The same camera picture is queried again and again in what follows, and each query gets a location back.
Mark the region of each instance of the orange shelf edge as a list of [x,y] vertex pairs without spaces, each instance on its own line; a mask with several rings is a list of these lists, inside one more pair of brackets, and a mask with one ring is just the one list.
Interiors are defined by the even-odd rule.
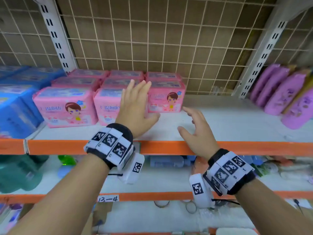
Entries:
[[[284,199],[313,199],[313,191],[275,191]],[[140,193],[103,193],[100,195],[119,194],[120,201],[156,201],[156,200],[192,200],[193,194],[186,192],[140,192]],[[0,203],[38,203],[45,195],[0,195]],[[235,199],[235,196],[226,195],[219,197],[213,192],[213,197],[218,199]]]
[[0,154],[25,154],[24,139],[1,138]]
[[[28,140],[29,153],[45,154],[85,154],[83,147],[87,140]],[[139,141],[140,153],[165,155],[194,155],[184,141]],[[310,142],[218,142],[221,148],[239,155],[312,156],[313,143]]]

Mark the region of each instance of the person's right hand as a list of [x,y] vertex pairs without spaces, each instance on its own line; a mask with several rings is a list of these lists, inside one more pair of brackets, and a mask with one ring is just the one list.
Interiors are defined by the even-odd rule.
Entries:
[[220,149],[209,124],[201,111],[187,107],[182,109],[192,117],[196,130],[194,134],[190,134],[184,127],[178,126],[180,136],[196,155],[209,160]]

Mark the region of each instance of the shelf label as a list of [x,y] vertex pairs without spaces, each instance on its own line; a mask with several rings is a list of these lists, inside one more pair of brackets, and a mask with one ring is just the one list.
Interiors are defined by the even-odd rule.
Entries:
[[98,202],[117,202],[119,201],[119,195],[104,195],[98,196]]

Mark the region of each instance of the white metal post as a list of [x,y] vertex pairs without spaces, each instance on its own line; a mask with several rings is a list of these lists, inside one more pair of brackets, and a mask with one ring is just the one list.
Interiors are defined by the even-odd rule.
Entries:
[[66,37],[55,0],[36,0],[49,31],[54,48],[66,73],[77,68],[77,62]]
[[278,0],[278,6],[272,11],[258,42],[248,60],[248,67],[243,71],[233,96],[245,98],[254,80],[260,73],[269,54],[283,32],[289,20],[313,5],[313,0]]

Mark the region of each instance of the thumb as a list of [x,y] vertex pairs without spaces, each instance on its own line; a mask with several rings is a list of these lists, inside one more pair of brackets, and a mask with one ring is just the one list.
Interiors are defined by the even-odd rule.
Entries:
[[160,115],[160,113],[150,114],[149,117],[145,119],[144,127],[146,128],[146,130],[151,129],[152,126],[155,125],[156,122],[158,122]]
[[184,127],[182,126],[178,126],[178,132],[180,134],[180,136],[182,136],[182,138],[186,141],[189,142],[190,140],[192,140],[193,135],[190,134]]

